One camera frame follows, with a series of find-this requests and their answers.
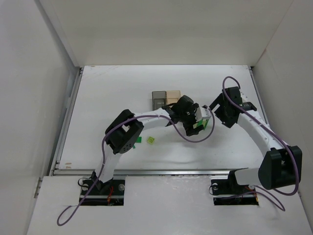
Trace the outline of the green and lime lego stack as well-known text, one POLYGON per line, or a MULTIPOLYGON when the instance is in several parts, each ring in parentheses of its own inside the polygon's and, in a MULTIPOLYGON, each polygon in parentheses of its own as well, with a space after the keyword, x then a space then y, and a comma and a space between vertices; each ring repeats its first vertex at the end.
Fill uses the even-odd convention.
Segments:
POLYGON ((209 122, 208 119, 202 119, 202 120, 200 120, 199 122, 195 123, 195 124, 193 125, 193 128, 196 129, 196 128, 202 126, 203 129, 205 130, 206 127, 207 127, 207 125, 208 125, 208 122, 209 122))

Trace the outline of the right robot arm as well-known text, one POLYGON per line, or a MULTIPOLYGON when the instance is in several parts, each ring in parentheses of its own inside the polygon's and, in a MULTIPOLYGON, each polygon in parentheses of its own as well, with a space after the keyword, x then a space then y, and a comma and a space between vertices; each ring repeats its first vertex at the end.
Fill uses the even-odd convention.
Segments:
POLYGON ((261 185, 265 189, 298 186, 301 181, 302 151, 290 146, 266 125, 257 108, 244 102, 239 88, 223 89, 209 106, 228 128, 234 124, 243 128, 262 153, 258 168, 241 168, 231 172, 239 185, 261 185))

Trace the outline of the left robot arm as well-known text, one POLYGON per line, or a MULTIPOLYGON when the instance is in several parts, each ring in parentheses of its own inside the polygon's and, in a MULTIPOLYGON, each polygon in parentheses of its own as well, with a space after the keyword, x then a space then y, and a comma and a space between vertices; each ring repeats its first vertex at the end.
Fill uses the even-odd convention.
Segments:
POLYGON ((204 129, 203 125, 199 125, 200 121, 210 118, 207 106, 199 106, 186 95, 176 103, 146 113, 135 114, 128 109, 123 110, 105 131, 102 140, 103 159, 91 175, 94 186, 99 192, 110 187, 120 157, 133 148, 142 131, 175 126, 180 122, 186 136, 190 137, 204 129))

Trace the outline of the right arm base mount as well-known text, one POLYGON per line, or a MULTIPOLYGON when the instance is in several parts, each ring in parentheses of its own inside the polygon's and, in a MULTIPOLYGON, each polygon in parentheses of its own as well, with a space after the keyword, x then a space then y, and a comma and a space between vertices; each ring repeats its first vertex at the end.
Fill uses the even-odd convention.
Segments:
POLYGON ((258 206, 255 188, 239 185, 227 177, 212 176, 209 193, 213 196, 215 206, 258 206))

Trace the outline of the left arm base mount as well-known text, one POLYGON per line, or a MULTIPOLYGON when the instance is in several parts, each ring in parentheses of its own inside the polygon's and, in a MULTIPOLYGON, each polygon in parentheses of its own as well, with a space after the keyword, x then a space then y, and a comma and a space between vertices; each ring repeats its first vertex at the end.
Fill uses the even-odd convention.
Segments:
MULTIPOLYGON (((78 186, 81 188, 79 202, 82 201, 92 186, 91 178, 80 178, 78 186)), ((87 197, 83 200, 82 206, 123 206, 125 193, 125 180, 112 179, 104 184, 99 190, 95 185, 87 197)))

